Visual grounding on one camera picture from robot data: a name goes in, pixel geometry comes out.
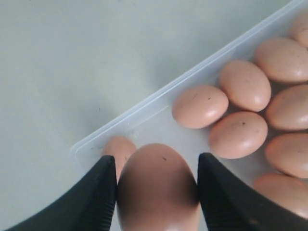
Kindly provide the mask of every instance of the brown egg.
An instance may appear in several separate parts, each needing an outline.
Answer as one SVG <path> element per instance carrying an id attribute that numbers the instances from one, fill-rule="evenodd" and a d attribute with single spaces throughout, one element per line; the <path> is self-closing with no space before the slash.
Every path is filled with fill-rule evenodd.
<path id="1" fill-rule="evenodd" d="M 121 171 L 128 158 L 136 150 L 136 146 L 129 139 L 122 136 L 112 137 L 103 147 L 102 155 L 112 155 L 115 158 L 117 180 L 119 180 Z"/>
<path id="2" fill-rule="evenodd" d="M 123 231 L 196 231 L 197 185 L 185 160 L 163 144 L 148 144 L 127 161 L 118 184 Z"/>
<path id="3" fill-rule="evenodd" d="M 270 125 L 279 130 L 308 128 L 308 85 L 298 85 L 279 92 L 266 109 Z"/>
<path id="4" fill-rule="evenodd" d="M 274 138 L 265 149 L 265 157 L 283 173 L 308 178 L 308 134 L 289 133 Z"/>
<path id="5" fill-rule="evenodd" d="M 226 94 L 210 85 L 199 85 L 183 92 L 172 107 L 173 118 L 186 128 L 204 128 L 228 109 Z"/>
<path id="6" fill-rule="evenodd" d="M 255 152 L 265 141 L 268 126 L 253 112 L 232 113 L 213 126 L 209 146 L 214 154 L 237 159 Z"/>
<path id="7" fill-rule="evenodd" d="M 267 174 L 254 182 L 254 189 L 281 207 L 308 219 L 308 187 L 300 180 Z"/>
<path id="8" fill-rule="evenodd" d="M 255 51 L 257 65 L 273 81 L 293 84 L 308 80 L 308 51 L 288 38 L 271 38 Z"/>
<path id="9" fill-rule="evenodd" d="M 227 63 L 220 72 L 219 82 L 229 100 L 244 110 L 259 112 L 270 102 L 269 79 L 253 63 L 241 60 Z"/>
<path id="10" fill-rule="evenodd" d="M 308 11 L 300 13 L 290 27 L 290 36 L 299 44 L 308 47 Z"/>

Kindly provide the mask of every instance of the gray surface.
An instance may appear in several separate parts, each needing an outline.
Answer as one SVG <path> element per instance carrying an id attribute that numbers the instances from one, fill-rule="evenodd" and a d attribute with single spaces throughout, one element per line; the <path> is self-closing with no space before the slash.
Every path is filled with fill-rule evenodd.
<path id="1" fill-rule="evenodd" d="M 288 0 L 0 2 L 0 230 L 78 179 L 69 148 Z"/>

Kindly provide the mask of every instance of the plastic container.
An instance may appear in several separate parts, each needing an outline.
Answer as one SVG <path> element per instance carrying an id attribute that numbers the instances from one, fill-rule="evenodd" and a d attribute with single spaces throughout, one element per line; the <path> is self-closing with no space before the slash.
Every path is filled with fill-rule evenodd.
<path id="1" fill-rule="evenodd" d="M 173 101 L 185 89 L 195 85 L 217 85 L 219 70 L 226 62 L 251 60 L 255 47 L 265 39 L 288 36 L 292 20 L 306 7 L 308 0 L 291 1 L 182 76 L 76 143 L 70 155 L 76 162 L 80 176 L 98 161 L 102 147 L 114 135 L 128 137 L 137 147 L 155 142 L 169 145 L 185 158 L 197 176 L 199 154 L 210 151 L 207 144 L 209 128 L 194 130 L 179 126 L 171 115 Z M 220 161 L 243 182 L 251 185 L 257 176 L 275 171 L 266 162 L 262 151 L 260 148 L 245 158 Z M 200 225 L 200 230 L 206 230 L 205 224 Z"/>

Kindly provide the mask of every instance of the white table surface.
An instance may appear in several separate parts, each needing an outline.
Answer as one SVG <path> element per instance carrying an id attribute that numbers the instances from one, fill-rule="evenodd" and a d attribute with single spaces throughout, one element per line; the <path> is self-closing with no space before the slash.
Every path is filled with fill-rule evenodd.
<path id="1" fill-rule="evenodd" d="M 78 180 L 70 147 L 289 0 L 0 0 L 0 230 Z"/>

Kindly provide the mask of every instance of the egg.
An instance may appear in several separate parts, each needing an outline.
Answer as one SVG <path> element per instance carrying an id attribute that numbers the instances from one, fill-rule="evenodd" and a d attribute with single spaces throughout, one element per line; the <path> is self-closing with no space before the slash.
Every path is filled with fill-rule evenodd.
<path id="1" fill-rule="evenodd" d="M 123 231 L 196 231 L 197 185 L 184 159 L 164 144 L 148 144 L 127 161 L 118 184 Z"/>
<path id="2" fill-rule="evenodd" d="M 265 141 L 268 126 L 253 112 L 236 112 L 219 121 L 210 130 L 208 143 L 219 157 L 237 159 L 255 152 Z"/>
<path id="3" fill-rule="evenodd" d="M 265 157 L 283 173 L 308 178 L 308 134 L 289 133 L 274 138 L 265 149 Z"/>
<path id="4" fill-rule="evenodd" d="M 228 105 L 222 90 L 203 84 L 184 91 L 175 100 L 172 116 L 183 127 L 204 128 L 221 118 Z"/>
<path id="5" fill-rule="evenodd" d="M 103 147 L 102 155 L 112 155 L 115 158 L 116 179 L 119 180 L 121 171 L 128 158 L 137 150 L 136 146 L 122 136 L 112 137 Z"/>
<path id="6" fill-rule="evenodd" d="M 256 64 L 273 81 L 295 84 L 308 80 L 308 51 L 288 38 L 271 38 L 255 50 Z"/>
<path id="7" fill-rule="evenodd" d="M 254 189 L 281 207 L 308 219 L 308 186 L 300 180 L 267 174 L 256 179 Z"/>
<path id="8" fill-rule="evenodd" d="M 292 22 L 290 36 L 304 47 L 308 47 L 308 10 L 300 13 Z"/>
<path id="9" fill-rule="evenodd" d="M 236 106 L 253 112 L 263 110 L 270 102 L 270 81 L 263 71 L 248 61 L 227 63 L 219 76 L 221 89 Z"/>
<path id="10" fill-rule="evenodd" d="M 308 85 L 297 85 L 279 92 L 266 109 L 268 123 L 278 130 L 308 128 Z"/>

